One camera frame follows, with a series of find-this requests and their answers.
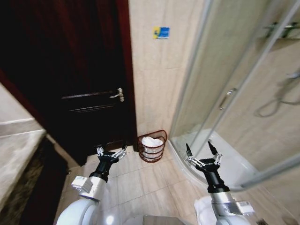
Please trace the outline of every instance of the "black robot arm segment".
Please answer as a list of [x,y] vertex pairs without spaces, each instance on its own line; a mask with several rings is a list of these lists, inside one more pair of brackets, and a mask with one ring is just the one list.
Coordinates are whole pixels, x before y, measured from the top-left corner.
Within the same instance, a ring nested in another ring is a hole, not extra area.
[[103,147],[97,148],[98,158],[100,160],[96,170],[90,174],[90,177],[99,177],[106,182],[108,181],[109,170],[112,164],[117,163],[126,155],[126,143],[123,144],[121,150],[117,152],[104,151]]
[[210,143],[209,147],[213,154],[213,158],[196,159],[193,157],[192,151],[187,144],[187,161],[193,165],[197,170],[204,173],[204,176],[208,183],[209,193],[219,193],[230,191],[224,181],[221,179],[218,168],[220,167],[220,160],[222,155],[219,155],[216,148]]

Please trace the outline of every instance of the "glass shower door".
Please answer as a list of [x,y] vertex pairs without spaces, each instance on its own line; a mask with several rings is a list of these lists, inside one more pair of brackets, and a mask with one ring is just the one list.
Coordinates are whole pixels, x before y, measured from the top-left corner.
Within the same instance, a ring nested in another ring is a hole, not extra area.
[[[236,87],[243,84],[288,22],[285,13],[291,8],[279,13],[280,4],[276,0],[206,1],[202,32],[170,133],[182,161],[186,158],[185,143],[195,156],[208,154],[205,144],[238,92]],[[282,17],[281,23],[266,37],[265,27],[274,17]]]

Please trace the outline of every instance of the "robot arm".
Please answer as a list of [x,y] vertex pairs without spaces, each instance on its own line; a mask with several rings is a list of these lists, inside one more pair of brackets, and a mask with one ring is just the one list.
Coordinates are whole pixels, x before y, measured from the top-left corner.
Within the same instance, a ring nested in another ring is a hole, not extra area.
[[217,218],[216,225],[250,225],[244,217],[254,212],[252,206],[246,201],[235,201],[230,194],[230,189],[221,179],[218,168],[221,165],[222,155],[208,142],[213,158],[196,159],[187,144],[187,161],[197,170],[204,173],[208,183],[208,192],[211,204]]
[[117,163],[125,155],[126,144],[123,144],[122,149],[117,152],[104,151],[102,147],[97,148],[100,162],[96,170],[89,177],[76,176],[72,182],[72,186],[84,199],[70,204],[61,213],[57,225],[92,225],[96,222],[96,208],[103,197],[109,170],[112,164]]

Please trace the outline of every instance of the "shower enclosure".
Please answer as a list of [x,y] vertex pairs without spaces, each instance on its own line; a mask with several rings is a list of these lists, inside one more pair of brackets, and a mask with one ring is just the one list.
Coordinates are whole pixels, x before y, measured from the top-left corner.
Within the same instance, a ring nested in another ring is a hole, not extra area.
[[169,140],[194,180],[205,182],[185,161],[186,143],[207,158],[211,140],[223,154],[220,175],[236,191],[300,163],[299,4],[205,1]]

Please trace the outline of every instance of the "door handle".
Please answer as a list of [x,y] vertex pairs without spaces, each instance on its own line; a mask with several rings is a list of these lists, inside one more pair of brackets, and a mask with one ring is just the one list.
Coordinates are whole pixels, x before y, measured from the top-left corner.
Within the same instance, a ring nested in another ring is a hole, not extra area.
[[123,89],[122,88],[118,88],[118,94],[117,95],[110,96],[110,98],[117,98],[117,97],[120,97],[120,102],[124,102],[124,95],[123,95]]
[[226,99],[227,99],[228,97],[230,97],[235,91],[237,91],[236,88],[232,88],[231,90],[227,91],[226,95],[224,96],[222,102],[221,102],[220,105],[219,105],[219,110],[223,110],[223,109],[224,109],[223,105],[224,105]]

